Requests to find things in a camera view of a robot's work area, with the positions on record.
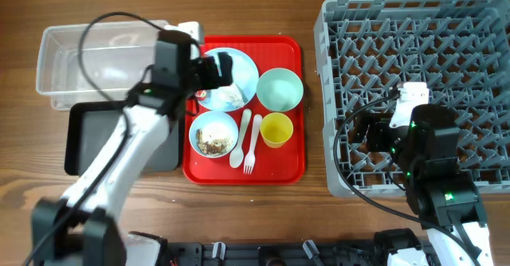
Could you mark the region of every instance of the gray plastic crate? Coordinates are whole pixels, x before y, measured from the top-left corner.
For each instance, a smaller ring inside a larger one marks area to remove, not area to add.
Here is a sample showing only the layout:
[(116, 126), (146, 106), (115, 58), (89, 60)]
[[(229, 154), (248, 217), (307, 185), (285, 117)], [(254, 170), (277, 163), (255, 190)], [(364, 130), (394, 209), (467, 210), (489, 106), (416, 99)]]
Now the gray plastic crate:
[[(425, 81), (430, 103), (455, 110), (457, 155), (482, 193), (510, 192), (509, 0), (326, 0), (314, 26), (324, 102), (329, 191), (351, 196), (333, 162), (333, 139), (353, 109), (398, 82)], [(394, 111), (395, 102), (372, 111)], [(370, 196), (401, 196), (384, 173), (387, 153), (340, 136), (344, 175)], [(400, 181), (402, 172), (391, 170)]]

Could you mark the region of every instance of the yellow cup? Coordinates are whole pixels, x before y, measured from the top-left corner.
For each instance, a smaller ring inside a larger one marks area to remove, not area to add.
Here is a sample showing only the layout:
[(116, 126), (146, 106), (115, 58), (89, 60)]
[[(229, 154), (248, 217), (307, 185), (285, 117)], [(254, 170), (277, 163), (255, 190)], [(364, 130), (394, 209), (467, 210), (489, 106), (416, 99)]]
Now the yellow cup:
[(261, 134), (268, 147), (278, 148), (284, 145), (292, 136), (294, 126), (284, 114), (271, 113), (264, 117), (261, 124)]

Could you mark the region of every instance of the red tray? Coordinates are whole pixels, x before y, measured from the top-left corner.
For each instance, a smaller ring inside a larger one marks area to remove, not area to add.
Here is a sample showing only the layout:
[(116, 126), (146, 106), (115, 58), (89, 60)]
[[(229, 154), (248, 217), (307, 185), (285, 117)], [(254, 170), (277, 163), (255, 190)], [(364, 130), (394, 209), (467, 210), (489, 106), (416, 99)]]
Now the red tray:
[[(218, 47), (231, 47), (246, 53), (258, 67), (259, 74), (271, 68), (287, 68), (292, 70), (301, 79), (301, 50), (292, 38), (286, 36), (209, 36), (203, 51)], [(189, 102), (188, 109), (194, 107)], [(241, 123), (242, 111), (245, 108), (252, 110), (252, 119), (249, 122), (246, 136), (242, 144), (245, 155), (249, 149), (249, 137), (252, 130), (253, 117), (256, 114), (266, 116), (270, 113), (262, 106), (257, 96), (240, 110), (230, 111), (237, 125)], [(199, 113), (208, 111), (200, 107)], [(294, 124), (294, 133), (284, 146), (272, 149), (265, 145), (259, 135), (255, 148), (255, 166), (252, 174), (243, 174), (242, 167), (230, 167), (229, 157), (204, 158), (197, 154), (190, 145), (188, 132), (194, 117), (186, 117), (186, 132), (184, 136), (184, 159), (182, 169), (192, 182), (207, 185), (285, 185), (297, 182), (303, 176), (305, 168), (304, 156), (304, 121), (303, 105), (285, 114)]]

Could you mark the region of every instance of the black baking pan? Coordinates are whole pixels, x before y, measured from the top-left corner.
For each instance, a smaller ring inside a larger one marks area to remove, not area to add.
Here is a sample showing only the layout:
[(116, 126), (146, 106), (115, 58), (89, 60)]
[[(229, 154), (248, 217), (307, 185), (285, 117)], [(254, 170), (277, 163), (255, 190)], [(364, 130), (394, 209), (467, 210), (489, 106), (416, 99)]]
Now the black baking pan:
[[(78, 103), (71, 108), (64, 162), (67, 174), (82, 175), (88, 169), (110, 138), (119, 117), (119, 111), (110, 102)], [(184, 121), (181, 120), (149, 158), (143, 172), (169, 171), (180, 166), (183, 139)]]

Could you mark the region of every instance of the green light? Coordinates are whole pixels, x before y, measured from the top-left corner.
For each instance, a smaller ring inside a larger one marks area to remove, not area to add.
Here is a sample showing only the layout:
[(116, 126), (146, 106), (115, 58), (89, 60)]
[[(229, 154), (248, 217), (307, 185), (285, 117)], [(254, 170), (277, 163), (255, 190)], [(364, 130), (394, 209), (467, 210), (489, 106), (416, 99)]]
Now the green light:
[(451, 194), (451, 193), (447, 193), (447, 194), (445, 194), (445, 200), (446, 200), (446, 201), (453, 200), (453, 194)]

